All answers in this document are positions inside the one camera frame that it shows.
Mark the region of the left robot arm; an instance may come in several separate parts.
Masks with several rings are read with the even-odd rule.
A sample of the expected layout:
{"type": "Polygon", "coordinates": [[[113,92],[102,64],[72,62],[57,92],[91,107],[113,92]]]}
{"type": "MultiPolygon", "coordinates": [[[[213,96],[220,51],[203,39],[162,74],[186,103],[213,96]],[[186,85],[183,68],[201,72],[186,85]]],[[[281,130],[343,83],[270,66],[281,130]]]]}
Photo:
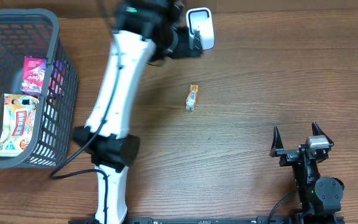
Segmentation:
{"type": "Polygon", "coordinates": [[[181,26],[181,1],[122,1],[113,21],[109,59],[98,98],[73,139],[91,156],[98,178],[98,208],[89,223],[124,223],[127,218],[126,179],[140,139],[129,123],[139,82],[154,61],[200,57],[198,37],[181,26]]]}

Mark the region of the red purple tissue pack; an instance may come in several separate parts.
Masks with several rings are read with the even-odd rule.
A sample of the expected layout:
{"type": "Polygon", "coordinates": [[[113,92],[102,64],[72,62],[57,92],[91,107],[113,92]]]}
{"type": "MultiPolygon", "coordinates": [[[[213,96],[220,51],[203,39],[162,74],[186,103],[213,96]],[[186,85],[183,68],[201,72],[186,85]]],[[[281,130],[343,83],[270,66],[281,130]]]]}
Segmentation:
{"type": "Polygon", "coordinates": [[[46,72],[44,58],[25,57],[22,73],[21,91],[26,95],[37,96],[42,92],[46,72]]]}

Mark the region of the small orange candy pack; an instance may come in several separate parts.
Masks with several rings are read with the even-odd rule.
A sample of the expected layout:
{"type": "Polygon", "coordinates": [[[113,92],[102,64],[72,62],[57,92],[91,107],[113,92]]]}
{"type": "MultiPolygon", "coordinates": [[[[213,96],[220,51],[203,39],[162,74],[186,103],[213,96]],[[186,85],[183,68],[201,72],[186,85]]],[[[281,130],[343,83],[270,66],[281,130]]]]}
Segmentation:
{"type": "Polygon", "coordinates": [[[196,103],[198,101],[198,85],[190,85],[189,94],[185,101],[185,108],[187,110],[193,111],[196,107],[196,103]]]}

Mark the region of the cream snack bag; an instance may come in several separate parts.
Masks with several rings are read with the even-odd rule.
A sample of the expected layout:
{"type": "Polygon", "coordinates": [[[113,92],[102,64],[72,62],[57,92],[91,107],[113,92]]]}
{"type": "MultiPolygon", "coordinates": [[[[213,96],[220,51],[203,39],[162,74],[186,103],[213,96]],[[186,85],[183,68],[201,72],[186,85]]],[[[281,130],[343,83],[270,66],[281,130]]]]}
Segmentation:
{"type": "Polygon", "coordinates": [[[32,139],[39,100],[29,95],[4,94],[0,157],[16,157],[32,139]]]}

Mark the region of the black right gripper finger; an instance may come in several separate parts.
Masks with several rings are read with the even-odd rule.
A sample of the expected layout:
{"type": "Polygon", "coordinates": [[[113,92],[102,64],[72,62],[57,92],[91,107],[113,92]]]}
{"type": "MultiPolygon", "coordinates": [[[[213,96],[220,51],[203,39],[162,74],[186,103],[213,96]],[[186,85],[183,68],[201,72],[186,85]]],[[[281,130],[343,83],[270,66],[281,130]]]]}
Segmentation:
{"type": "Polygon", "coordinates": [[[278,126],[274,126],[274,130],[273,130],[273,141],[272,141],[272,146],[270,149],[270,157],[277,157],[281,152],[284,150],[283,147],[283,143],[282,143],[282,139],[280,136],[280,132],[278,130],[278,126]]]}
{"type": "Polygon", "coordinates": [[[311,128],[314,136],[324,136],[328,140],[329,145],[334,146],[334,142],[322,131],[315,121],[312,122],[311,128]]]}

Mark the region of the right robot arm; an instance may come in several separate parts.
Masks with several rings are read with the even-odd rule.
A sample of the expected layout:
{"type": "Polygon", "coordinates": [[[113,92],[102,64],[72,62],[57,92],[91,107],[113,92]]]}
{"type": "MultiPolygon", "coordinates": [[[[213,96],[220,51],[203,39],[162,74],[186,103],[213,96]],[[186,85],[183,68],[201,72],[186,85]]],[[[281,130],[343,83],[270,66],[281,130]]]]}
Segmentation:
{"type": "Polygon", "coordinates": [[[279,157],[281,167],[292,167],[296,189],[276,203],[267,223],[344,223],[343,217],[336,216],[341,210],[344,183],[338,178],[322,177],[318,170],[318,163],[329,158],[334,142],[317,123],[313,122],[311,128],[313,135],[304,144],[286,150],[278,127],[274,127],[270,157],[279,157]],[[274,217],[277,208],[295,194],[301,208],[291,210],[285,218],[274,217]]]}

